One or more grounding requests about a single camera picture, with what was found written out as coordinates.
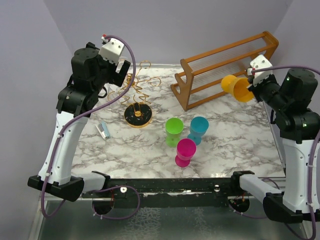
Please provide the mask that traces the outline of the orange plastic goblet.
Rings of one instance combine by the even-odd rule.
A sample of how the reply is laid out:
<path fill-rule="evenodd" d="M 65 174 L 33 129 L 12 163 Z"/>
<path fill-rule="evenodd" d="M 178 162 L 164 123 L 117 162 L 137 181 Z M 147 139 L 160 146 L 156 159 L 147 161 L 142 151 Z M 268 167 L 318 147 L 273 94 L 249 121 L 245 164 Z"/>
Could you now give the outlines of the orange plastic goblet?
<path fill-rule="evenodd" d="M 250 84 L 247 77 L 227 75 L 220 85 L 224 92 L 231 94 L 238 102 L 247 103 L 254 98 L 254 94 L 248 90 Z"/>

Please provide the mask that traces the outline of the teal plastic goblet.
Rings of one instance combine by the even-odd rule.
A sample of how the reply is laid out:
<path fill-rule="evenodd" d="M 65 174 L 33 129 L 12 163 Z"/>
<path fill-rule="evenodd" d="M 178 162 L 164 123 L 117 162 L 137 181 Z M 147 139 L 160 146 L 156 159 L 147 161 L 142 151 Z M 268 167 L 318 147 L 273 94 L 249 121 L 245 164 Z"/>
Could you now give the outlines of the teal plastic goblet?
<path fill-rule="evenodd" d="M 198 146 L 202 142 L 202 136 L 209 128 L 208 120 L 203 116 L 196 116 L 190 122 L 188 139 L 194 141 Z"/>

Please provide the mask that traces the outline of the green plastic goblet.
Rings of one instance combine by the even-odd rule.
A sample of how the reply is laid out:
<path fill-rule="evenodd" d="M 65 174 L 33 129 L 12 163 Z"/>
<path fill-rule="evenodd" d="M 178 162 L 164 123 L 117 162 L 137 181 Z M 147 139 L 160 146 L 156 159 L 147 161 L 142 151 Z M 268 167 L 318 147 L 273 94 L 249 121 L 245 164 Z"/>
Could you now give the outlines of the green plastic goblet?
<path fill-rule="evenodd" d="M 184 130 L 184 123 L 177 117 L 172 117 L 165 123 L 165 142 L 169 147 L 176 147 Z"/>

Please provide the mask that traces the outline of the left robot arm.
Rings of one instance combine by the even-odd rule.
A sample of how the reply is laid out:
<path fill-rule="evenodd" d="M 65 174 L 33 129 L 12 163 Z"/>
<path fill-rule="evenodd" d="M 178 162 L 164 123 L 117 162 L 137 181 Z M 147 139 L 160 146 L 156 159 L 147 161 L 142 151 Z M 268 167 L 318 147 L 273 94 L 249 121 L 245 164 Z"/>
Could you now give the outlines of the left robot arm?
<path fill-rule="evenodd" d="M 86 46 L 74 52 L 72 74 L 66 87 L 58 94 L 54 135 L 44 164 L 37 175 L 29 177 L 27 185 L 66 201 L 76 201 L 82 193 L 94 191 L 106 197 L 111 186 L 107 176 L 96 171 L 86 176 L 71 174 L 72 162 L 80 135 L 99 101 L 105 84 L 122 86 L 130 62 L 124 61 L 116 71 L 122 47 L 105 50 Z"/>

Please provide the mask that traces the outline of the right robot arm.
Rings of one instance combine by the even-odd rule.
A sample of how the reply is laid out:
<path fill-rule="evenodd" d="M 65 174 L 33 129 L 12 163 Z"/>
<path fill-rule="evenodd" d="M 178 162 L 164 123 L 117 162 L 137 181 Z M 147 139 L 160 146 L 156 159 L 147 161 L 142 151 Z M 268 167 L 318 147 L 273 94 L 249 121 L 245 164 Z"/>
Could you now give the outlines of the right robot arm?
<path fill-rule="evenodd" d="M 282 84 L 274 74 L 254 84 L 249 77 L 248 90 L 273 111 L 285 151 L 285 190 L 278 190 L 251 171 L 234 172 L 229 189 L 240 196 L 250 193 L 263 205 L 267 218 L 295 224 L 320 220 L 317 197 L 317 151 L 320 148 L 320 116 L 308 108 L 318 86 L 314 73 L 292 67 Z"/>

